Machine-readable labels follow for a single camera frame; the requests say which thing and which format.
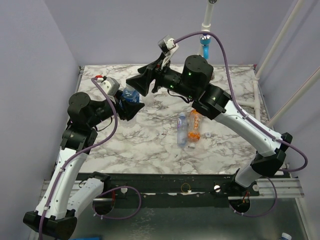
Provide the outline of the clear unlabelled plastic bottle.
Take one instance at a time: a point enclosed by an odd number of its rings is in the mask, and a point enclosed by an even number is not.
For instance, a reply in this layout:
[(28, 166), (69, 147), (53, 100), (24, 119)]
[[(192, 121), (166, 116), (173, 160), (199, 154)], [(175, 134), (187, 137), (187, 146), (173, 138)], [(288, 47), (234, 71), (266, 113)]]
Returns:
[(141, 100), (146, 106), (151, 106), (154, 104), (154, 95), (148, 94), (147, 96), (143, 96)]

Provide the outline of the blue label Pocari bottle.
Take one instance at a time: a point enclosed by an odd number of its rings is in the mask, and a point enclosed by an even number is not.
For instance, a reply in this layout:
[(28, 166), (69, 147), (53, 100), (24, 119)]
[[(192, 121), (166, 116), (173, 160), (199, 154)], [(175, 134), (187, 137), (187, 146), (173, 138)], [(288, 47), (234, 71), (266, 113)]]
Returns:
[(131, 102), (131, 103), (139, 103), (140, 102), (139, 92), (128, 84), (123, 89), (122, 96), (128, 102)]

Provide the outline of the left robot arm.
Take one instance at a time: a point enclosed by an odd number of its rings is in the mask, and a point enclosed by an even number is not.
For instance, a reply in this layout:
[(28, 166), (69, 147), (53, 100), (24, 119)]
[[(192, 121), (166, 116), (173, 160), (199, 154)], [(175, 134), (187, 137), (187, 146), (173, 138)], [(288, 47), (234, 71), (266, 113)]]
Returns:
[(97, 196), (112, 196), (111, 177), (105, 173), (91, 173), (79, 192), (71, 195), (78, 173), (96, 146), (96, 126), (103, 121), (131, 120), (143, 107), (142, 102), (130, 102), (117, 91), (114, 100), (92, 100), (85, 92), (77, 92), (69, 99), (69, 121), (62, 135), (57, 165), (41, 201), (33, 211), (26, 212), (23, 223), (32, 230), (57, 240), (68, 240), (80, 214)]

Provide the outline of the white bottle cap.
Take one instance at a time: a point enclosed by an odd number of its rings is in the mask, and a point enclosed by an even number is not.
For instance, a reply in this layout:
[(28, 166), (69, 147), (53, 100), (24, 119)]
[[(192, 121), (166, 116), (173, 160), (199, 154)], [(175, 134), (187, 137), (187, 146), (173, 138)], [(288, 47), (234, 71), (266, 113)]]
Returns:
[(205, 133), (205, 137), (206, 137), (206, 138), (210, 138), (211, 136), (212, 136), (212, 135), (211, 135), (210, 132), (206, 132), (206, 133)]

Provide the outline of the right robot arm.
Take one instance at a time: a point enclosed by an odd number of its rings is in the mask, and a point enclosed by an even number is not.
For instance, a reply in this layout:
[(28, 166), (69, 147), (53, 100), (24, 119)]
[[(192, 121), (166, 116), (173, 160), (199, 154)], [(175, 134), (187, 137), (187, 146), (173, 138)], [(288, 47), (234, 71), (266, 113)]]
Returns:
[(256, 149), (255, 158), (240, 168), (230, 183), (230, 191), (234, 195), (243, 195), (251, 183), (262, 176), (272, 177), (282, 167), (293, 137), (273, 131), (257, 119), (250, 118), (246, 111), (238, 109), (230, 94), (210, 83), (214, 68), (202, 56), (188, 56), (181, 73), (168, 64), (162, 66), (164, 58), (161, 55), (139, 68), (139, 74), (128, 78), (126, 83), (142, 96), (166, 88), (192, 100), (192, 108), (198, 113), (233, 130)]

